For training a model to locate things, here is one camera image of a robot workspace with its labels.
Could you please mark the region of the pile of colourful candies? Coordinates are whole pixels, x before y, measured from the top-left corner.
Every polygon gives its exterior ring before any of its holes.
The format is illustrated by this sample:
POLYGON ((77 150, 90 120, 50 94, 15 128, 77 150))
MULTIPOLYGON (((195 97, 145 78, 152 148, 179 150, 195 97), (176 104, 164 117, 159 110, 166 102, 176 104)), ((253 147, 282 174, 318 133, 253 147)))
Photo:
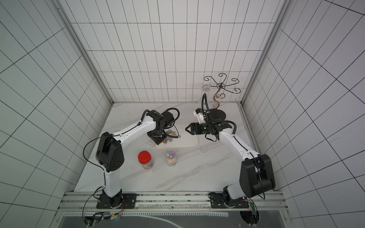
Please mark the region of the pile of colourful candies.
POLYGON ((171 137, 171 136, 178 136, 178 133, 176 131, 173 131, 173 130, 167 130, 166 134, 167 134, 166 141, 169 141, 169 142, 173 141, 173 137, 171 137))

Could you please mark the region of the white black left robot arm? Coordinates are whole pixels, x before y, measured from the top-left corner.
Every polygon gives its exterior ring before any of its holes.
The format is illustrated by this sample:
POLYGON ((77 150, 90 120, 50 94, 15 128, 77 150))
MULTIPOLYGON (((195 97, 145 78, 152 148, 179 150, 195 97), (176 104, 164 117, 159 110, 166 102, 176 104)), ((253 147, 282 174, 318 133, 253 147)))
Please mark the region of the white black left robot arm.
POLYGON ((138 122, 114 133, 104 132, 84 146, 86 162, 100 168, 103 174, 103 185, 91 195, 97 200, 97 209, 133 208, 136 195, 123 194, 120 183, 120 168, 128 161, 128 147, 144 135, 159 145, 179 117, 180 111, 174 107, 162 113, 146 109, 138 122))

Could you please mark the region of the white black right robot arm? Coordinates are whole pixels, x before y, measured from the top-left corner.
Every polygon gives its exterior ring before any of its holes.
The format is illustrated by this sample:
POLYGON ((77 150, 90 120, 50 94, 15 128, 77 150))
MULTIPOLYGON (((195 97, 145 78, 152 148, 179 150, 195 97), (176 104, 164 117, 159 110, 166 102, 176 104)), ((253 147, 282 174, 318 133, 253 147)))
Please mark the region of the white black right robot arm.
POLYGON ((201 108, 195 112, 197 123, 191 123, 185 130, 191 135, 214 136, 215 141, 226 145, 241 162, 240 177, 238 182, 224 187, 222 192, 223 202, 228 208, 233 208, 236 203, 254 196, 266 199, 265 193, 276 188, 271 158, 261 155, 249 147, 237 132, 237 125, 230 120, 213 118, 213 111, 209 108, 207 95, 204 93, 201 108))

